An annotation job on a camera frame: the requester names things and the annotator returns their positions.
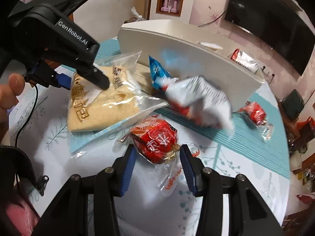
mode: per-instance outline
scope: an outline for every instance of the pink wallpaper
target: pink wallpaper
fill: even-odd
[[[190,16],[190,24],[201,25],[212,20],[226,10],[229,0],[194,0]],[[315,91],[315,49],[302,76],[299,76],[294,68],[269,45],[259,38],[246,33],[224,20],[224,15],[204,29],[222,34],[246,47],[257,59],[265,63],[273,70],[274,80],[270,84],[272,91],[278,99],[286,97],[293,89],[308,101]]]

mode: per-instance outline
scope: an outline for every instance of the metal bolt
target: metal bolt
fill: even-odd
[[[112,167],[107,167],[107,168],[105,169],[105,172],[108,173],[108,174],[111,174],[111,173],[114,172],[114,169],[113,169]]]
[[[212,169],[209,168],[209,167],[204,167],[204,168],[202,169],[202,171],[203,171],[204,173],[206,173],[206,174],[210,174],[210,173],[212,172]]]
[[[239,181],[244,182],[244,181],[246,180],[246,176],[244,176],[243,174],[238,174],[238,175],[237,175],[237,179],[238,179]]]
[[[80,176],[75,174],[75,175],[72,175],[70,178],[72,181],[77,181],[80,178]]]

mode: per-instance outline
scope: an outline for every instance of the blue snack package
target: blue snack package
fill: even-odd
[[[153,57],[149,56],[149,62],[150,62],[150,73],[151,73],[151,79],[152,79],[152,86],[160,90],[161,86],[155,82],[157,77],[169,77],[171,78],[171,75],[168,71],[166,71],[163,66],[155,60]]]

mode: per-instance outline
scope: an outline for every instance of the table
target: table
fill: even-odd
[[[57,68],[57,71],[68,75],[73,73],[64,67]],[[34,98],[35,89],[27,85],[19,97],[20,102],[9,116],[11,143],[28,117]],[[214,168],[222,175],[235,177],[238,173],[245,174],[281,224],[289,195],[289,157],[288,153],[285,155],[288,148],[278,146],[279,143],[284,143],[285,132],[277,101],[267,84],[263,84],[251,99],[259,100],[270,119],[276,122],[272,136],[276,141],[271,139],[266,143],[262,140],[257,142],[256,134],[243,132],[244,125],[237,116],[234,116],[236,133],[233,137],[224,139],[224,134],[220,131],[213,135],[213,130],[195,127],[182,118],[169,114],[168,111],[158,112],[178,130],[180,144],[194,143],[199,147],[201,152],[198,157],[205,166]],[[18,147],[29,156],[36,176],[48,175],[50,178],[43,197],[32,188],[28,192],[29,199],[40,216],[72,174],[79,174],[82,177],[94,175],[112,165],[114,160],[125,152],[124,146],[113,151],[115,141],[125,134],[123,130],[93,142],[87,147],[90,151],[82,157],[71,158],[67,143],[70,134],[67,131],[68,101],[69,91],[39,86],[36,109],[18,141]],[[246,135],[245,139],[239,137],[242,134]],[[259,149],[246,150],[246,146]],[[192,196],[183,174],[180,175],[180,181],[171,196],[164,197],[157,186],[148,180],[147,173],[148,167],[137,159],[127,193],[123,198],[115,198],[121,234],[194,235],[202,198]],[[223,200],[222,235],[228,235],[228,197],[224,195]],[[88,214],[90,235],[94,232],[92,207],[93,198],[90,196]]]

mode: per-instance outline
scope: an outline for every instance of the human hand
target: human hand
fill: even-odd
[[[0,85],[0,123],[7,119],[7,109],[19,102],[16,96],[21,95],[24,86],[24,77],[16,73],[10,75],[8,84]]]

